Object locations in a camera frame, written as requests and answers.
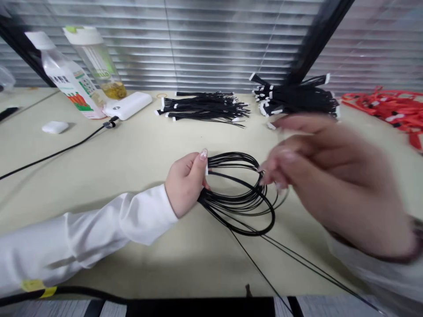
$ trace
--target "long fingernail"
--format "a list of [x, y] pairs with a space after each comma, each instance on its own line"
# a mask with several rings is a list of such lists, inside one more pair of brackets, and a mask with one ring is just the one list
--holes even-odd
[[286, 187], [281, 184], [281, 183], [275, 183], [275, 187], [276, 187], [276, 192], [278, 193], [278, 195], [281, 194], [282, 190], [284, 190]]
[[280, 154], [281, 159], [285, 163], [293, 163], [298, 158], [298, 154], [288, 148], [284, 148], [283, 150], [281, 150]]
[[205, 161], [207, 159], [207, 154], [208, 154], [207, 149], [203, 149], [200, 153], [200, 160]]

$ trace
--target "table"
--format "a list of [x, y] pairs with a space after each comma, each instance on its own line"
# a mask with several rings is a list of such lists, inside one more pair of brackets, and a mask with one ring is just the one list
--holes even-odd
[[[105, 130], [76, 149], [2, 180], [0, 234], [68, 211], [98, 209], [123, 192], [139, 192], [163, 183], [171, 164], [189, 152], [204, 147], [211, 155], [242, 151], [261, 162], [284, 137], [267, 128], [267, 119], [255, 106], [246, 129], [212, 122], [173, 122], [154, 114], [161, 104], [156, 95], [162, 92], [147, 93], [153, 102], [114, 130]], [[250, 95], [238, 98], [255, 105]], [[341, 114], [342, 121], [388, 152], [409, 212], [422, 217], [421, 156], [388, 124], [346, 106], [341, 106]], [[42, 132], [41, 126], [51, 120], [72, 126], [61, 135]], [[61, 93], [42, 100], [0, 123], [0, 174], [79, 142], [103, 121], [86, 119]], [[213, 176], [209, 181], [212, 189], [234, 186]], [[323, 229], [293, 191], [276, 215], [270, 233], [273, 238], [348, 286], [361, 285], [330, 255]], [[264, 240], [245, 236], [240, 240], [281, 295], [342, 293]], [[245, 285], [250, 284], [253, 296], [274, 296], [231, 233], [200, 205], [152, 246], [129, 243], [65, 284], [128, 298], [245, 296]]]
[[60, 92], [57, 88], [14, 88], [11, 92], [0, 93], [0, 112], [9, 107], [19, 107], [19, 111], [6, 118], [11, 119], [19, 112], [35, 106], [48, 97]]

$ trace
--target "charging cable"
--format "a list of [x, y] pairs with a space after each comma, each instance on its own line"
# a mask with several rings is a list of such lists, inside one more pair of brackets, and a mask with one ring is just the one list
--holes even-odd
[[52, 157], [55, 157], [55, 156], [57, 156], [57, 155], [59, 155], [59, 154], [62, 154], [63, 152], [66, 152], [66, 151], [68, 151], [68, 150], [70, 150], [70, 149], [73, 149], [73, 148], [77, 147], [78, 145], [81, 145], [81, 144], [85, 143], [85, 142], [86, 142], [86, 141], [88, 141], [90, 138], [92, 138], [94, 135], [96, 135], [96, 134], [97, 134], [97, 133], [98, 133], [101, 129], [104, 129], [104, 128], [106, 128], [106, 129], [112, 129], [112, 128], [116, 127], [116, 123], [115, 123], [115, 121], [116, 121], [117, 119], [119, 119], [119, 117], [117, 117], [117, 116], [112, 117], [109, 121], [104, 122], [104, 123], [103, 123], [103, 125], [102, 125], [101, 127], [99, 127], [96, 131], [94, 131], [94, 133], [92, 133], [91, 135], [89, 135], [87, 138], [83, 139], [81, 142], [76, 143], [76, 144], [74, 144], [74, 145], [72, 145], [72, 146], [70, 146], [70, 147], [67, 147], [67, 148], [65, 148], [64, 150], [61, 150], [61, 151], [56, 152], [56, 153], [54, 153], [54, 154], [51, 154], [51, 155], [49, 155], [49, 156], [47, 156], [47, 157], [45, 157], [45, 158], [42, 158], [42, 159], [40, 159], [40, 160], [38, 160], [38, 161], [36, 161], [36, 162], [33, 162], [33, 163], [31, 163], [31, 164], [28, 164], [28, 165], [25, 165], [25, 166], [23, 166], [23, 167], [21, 167], [21, 168], [18, 168], [17, 170], [11, 171], [11, 172], [9, 172], [9, 173], [7, 173], [7, 174], [5, 174], [5, 175], [1, 176], [1, 177], [0, 177], [0, 180], [2, 180], [2, 179], [4, 179], [4, 178], [6, 178], [6, 177], [8, 177], [8, 176], [11, 176], [11, 175], [13, 175], [13, 174], [15, 174], [15, 173], [17, 173], [17, 172], [20, 172], [21, 170], [27, 169], [28, 167], [31, 167], [31, 166], [33, 166], [33, 165], [35, 165], [35, 164], [41, 163], [41, 162], [43, 162], [43, 161], [45, 161], [45, 160], [47, 160], [47, 159], [51, 159]]

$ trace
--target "red strap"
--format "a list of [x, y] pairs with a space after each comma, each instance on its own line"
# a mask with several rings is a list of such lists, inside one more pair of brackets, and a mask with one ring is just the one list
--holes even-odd
[[382, 86], [377, 86], [370, 95], [346, 93], [342, 96], [342, 102], [408, 133], [409, 143], [421, 152], [419, 135], [423, 133], [423, 103], [416, 100], [418, 96], [423, 96], [423, 93], [382, 90]]

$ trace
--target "yellow tag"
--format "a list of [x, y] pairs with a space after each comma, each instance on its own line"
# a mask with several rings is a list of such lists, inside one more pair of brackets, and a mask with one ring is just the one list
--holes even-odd
[[45, 285], [42, 280], [23, 280], [21, 287], [26, 292], [39, 291], [45, 289]]
[[23, 280], [21, 287], [25, 292], [39, 291], [44, 289], [44, 294], [40, 298], [53, 296], [57, 290], [57, 286], [46, 288], [42, 280]]
[[44, 294], [40, 298], [53, 296], [54, 293], [56, 293], [56, 290], [57, 290], [57, 286], [46, 288]]

